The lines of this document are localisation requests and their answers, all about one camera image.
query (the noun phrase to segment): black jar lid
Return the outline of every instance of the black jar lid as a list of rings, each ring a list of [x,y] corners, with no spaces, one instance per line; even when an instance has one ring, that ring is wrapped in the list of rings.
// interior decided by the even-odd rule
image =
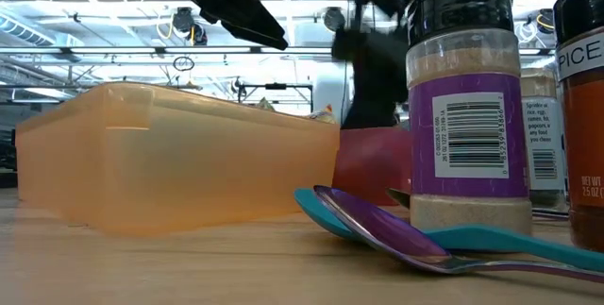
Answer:
[[[604,0],[557,0],[554,26],[558,44],[604,26]]]
[[[413,0],[407,8],[407,23],[410,46],[471,28],[513,31],[512,0]]]

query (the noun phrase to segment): spice jar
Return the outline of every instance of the spice jar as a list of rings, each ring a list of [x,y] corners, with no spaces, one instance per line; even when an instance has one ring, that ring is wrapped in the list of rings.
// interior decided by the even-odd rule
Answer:
[[[530,233],[511,0],[414,0],[407,17],[411,223]]]
[[[536,208],[564,211],[562,110],[556,99],[554,72],[547,68],[523,69],[520,90],[530,202]]]
[[[604,252],[604,0],[558,0],[554,22],[573,241]]]

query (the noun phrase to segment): teal spatula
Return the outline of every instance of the teal spatula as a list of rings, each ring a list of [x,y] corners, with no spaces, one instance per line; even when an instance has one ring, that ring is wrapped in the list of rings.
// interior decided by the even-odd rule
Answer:
[[[319,226],[342,238],[360,239],[333,215],[310,189],[294,193],[300,208]],[[490,226],[459,226],[425,231],[436,244],[449,250],[522,252],[575,267],[604,272],[604,254],[574,248]]]

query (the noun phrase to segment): wooden table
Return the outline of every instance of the wooden table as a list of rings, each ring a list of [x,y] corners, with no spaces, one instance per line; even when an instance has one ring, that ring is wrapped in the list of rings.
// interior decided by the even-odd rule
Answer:
[[[303,214],[157,239],[109,238],[0,190],[0,303],[601,305],[604,285],[528,273],[437,277]],[[567,228],[536,226],[568,241]]]

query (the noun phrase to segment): purple spice label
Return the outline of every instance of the purple spice label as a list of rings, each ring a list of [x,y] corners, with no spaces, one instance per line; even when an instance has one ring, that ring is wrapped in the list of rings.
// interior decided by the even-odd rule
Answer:
[[[520,80],[433,79],[410,89],[417,195],[528,197]]]

